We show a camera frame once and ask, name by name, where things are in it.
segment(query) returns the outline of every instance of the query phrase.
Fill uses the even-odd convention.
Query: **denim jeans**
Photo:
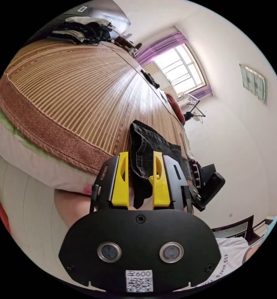
[[[176,160],[187,180],[192,180],[189,162],[182,157],[181,147],[167,142],[154,129],[135,120],[130,125],[130,165],[134,189],[134,207],[140,208],[146,198],[152,196],[153,152],[161,152]]]

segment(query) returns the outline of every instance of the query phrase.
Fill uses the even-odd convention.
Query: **label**
[[[78,12],[84,12],[86,9],[87,9],[86,6],[82,6],[82,7],[78,10]]]
[[[127,292],[153,292],[152,270],[126,270]]]

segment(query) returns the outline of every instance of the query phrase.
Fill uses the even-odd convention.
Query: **drying rack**
[[[190,108],[190,112],[194,114],[193,119],[196,121],[200,121],[203,123],[203,117],[206,117],[206,115],[197,107],[200,100],[198,100],[196,97],[192,96],[189,93],[183,94],[180,98],[180,101],[185,100],[186,104]]]

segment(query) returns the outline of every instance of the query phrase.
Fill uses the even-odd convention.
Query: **window frame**
[[[194,55],[193,55],[193,54],[191,53],[191,51],[189,50],[188,45],[187,45],[186,43],[184,43],[184,44],[181,44],[181,46],[183,47],[183,49],[184,49],[184,50],[186,51],[186,53],[188,54],[188,56],[189,56],[189,58],[190,58],[190,60],[191,60],[190,63],[186,63],[186,62],[185,62],[184,58],[182,57],[182,55],[181,55],[180,52],[178,51],[177,47],[174,47],[174,48],[172,48],[172,49],[175,50],[175,52],[176,52],[177,55],[179,56],[179,58],[180,58],[179,60],[174,61],[173,63],[171,63],[170,65],[164,67],[163,69],[156,63],[156,61],[155,61],[156,58],[153,59],[153,62],[154,62],[154,63],[156,64],[156,66],[161,70],[161,72],[163,73],[163,75],[165,76],[165,78],[169,81],[170,85],[173,87],[174,90],[175,90],[175,86],[176,86],[177,84],[180,84],[180,83],[184,82],[185,80],[192,78],[193,81],[194,81],[195,86],[192,87],[192,88],[190,88],[190,89],[188,89],[188,90],[186,90],[186,91],[184,91],[184,92],[181,92],[181,93],[186,94],[186,93],[190,93],[190,92],[192,92],[192,91],[195,91],[195,90],[197,90],[197,89],[199,89],[199,88],[202,88],[202,87],[207,86],[207,82],[206,82],[206,79],[205,79],[205,77],[204,77],[204,75],[203,75],[203,73],[202,73],[202,70],[201,70],[201,68],[199,67],[199,65],[198,65],[198,63],[197,63],[197,61],[196,61]],[[174,63],[179,62],[179,61],[182,62],[182,64],[181,64],[180,66],[182,66],[182,65],[185,66],[185,68],[186,68],[188,74],[184,74],[184,75],[178,77],[177,79],[175,79],[174,81],[180,80],[182,77],[185,77],[185,76],[187,76],[187,75],[189,75],[190,77],[189,77],[189,78],[186,78],[186,79],[184,79],[184,80],[182,80],[182,81],[180,80],[179,82],[177,82],[176,84],[174,84],[173,81],[171,81],[171,80],[169,80],[169,79],[167,78],[166,74],[167,74],[168,72],[174,70],[175,68],[179,67],[179,66],[174,67],[173,69],[169,70],[167,73],[164,73],[164,69],[166,69],[167,67],[169,67],[169,66],[171,66],[171,65],[173,65]],[[199,75],[199,77],[200,77],[200,79],[201,79],[201,83],[198,84],[198,85],[196,84],[195,78],[193,77],[193,75],[192,75],[192,73],[191,73],[191,71],[190,71],[190,69],[189,69],[189,67],[188,67],[188,66],[190,66],[190,65],[194,65],[194,67],[196,68],[196,71],[197,71],[197,73],[198,73],[198,75]]]

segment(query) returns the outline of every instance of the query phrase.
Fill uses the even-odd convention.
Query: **white t-shirt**
[[[250,250],[250,246],[244,238],[216,238],[216,241],[222,257],[210,277],[206,281],[195,287],[200,287],[205,284],[211,283],[235,271],[237,268],[242,266],[242,264],[246,260],[246,255]],[[186,287],[180,289],[179,291],[187,290],[190,288],[193,287]]]

